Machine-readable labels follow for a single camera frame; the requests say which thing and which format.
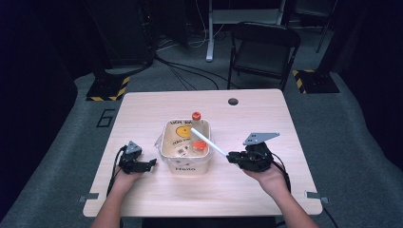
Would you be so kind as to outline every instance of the white plastic basket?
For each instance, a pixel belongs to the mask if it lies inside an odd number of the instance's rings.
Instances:
[[[201,133],[210,140],[210,124],[206,120],[201,122],[203,125]],[[190,144],[191,126],[191,120],[170,120],[156,142],[163,162],[169,166],[173,174],[200,175],[208,171],[208,163],[213,151],[210,146],[206,146],[202,153],[193,151]]]

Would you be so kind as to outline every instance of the person's arm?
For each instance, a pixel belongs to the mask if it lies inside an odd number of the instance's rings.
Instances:
[[[275,165],[271,164],[271,167],[262,173],[247,170],[243,172],[258,181],[261,188],[273,198],[287,227],[319,227],[290,194],[281,171]]]
[[[117,171],[113,187],[109,192],[101,210],[93,221],[91,228],[119,228],[121,219],[121,207],[126,193],[130,190],[133,182],[143,173],[126,174]]]

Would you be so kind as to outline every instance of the white stick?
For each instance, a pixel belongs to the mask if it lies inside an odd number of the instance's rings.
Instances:
[[[205,141],[207,144],[211,145],[214,149],[216,149],[217,151],[220,152],[220,154],[222,154],[225,158],[227,156],[227,153],[225,153],[223,150],[221,150],[218,146],[216,146],[214,143],[212,143],[211,141],[209,141],[207,138],[205,138],[203,136],[202,133],[200,133],[198,130],[196,130],[195,128],[190,128],[190,131],[192,131],[195,135],[197,135],[199,138],[201,138],[201,140]]]

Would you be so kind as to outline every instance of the forearm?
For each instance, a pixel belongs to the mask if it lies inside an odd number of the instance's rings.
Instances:
[[[91,228],[119,228],[124,197],[125,196],[122,194],[111,191],[99,211],[97,218],[95,218],[92,223]]]
[[[318,225],[306,214],[294,197],[288,192],[273,198],[284,217],[287,227],[303,228],[318,227]]]

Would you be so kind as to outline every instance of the gray carpet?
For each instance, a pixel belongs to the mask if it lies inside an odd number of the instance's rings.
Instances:
[[[319,54],[319,36],[300,31],[302,47],[293,69],[315,69],[331,36]],[[206,63],[206,44],[200,48],[170,47],[158,51],[165,60],[199,67],[226,78],[229,37],[216,42],[214,62]],[[114,69],[123,72],[127,69]],[[210,81],[179,71],[198,90],[215,89]],[[339,227],[402,227],[403,173],[385,159],[366,128],[354,95],[333,73],[340,89],[335,94],[300,94],[290,74],[285,100],[297,129],[318,192],[330,200],[324,204]],[[226,82],[211,76],[220,89]],[[92,74],[76,80],[79,95],[63,128],[0,227],[88,227],[78,198],[88,193],[106,146],[111,127],[96,127],[105,109],[116,117],[121,101],[86,102]],[[260,77],[235,76],[245,88],[267,87]],[[131,77],[126,92],[186,90],[162,63]],[[321,227],[333,227],[322,213],[313,219]],[[125,227],[141,227],[140,218],[124,218]]]

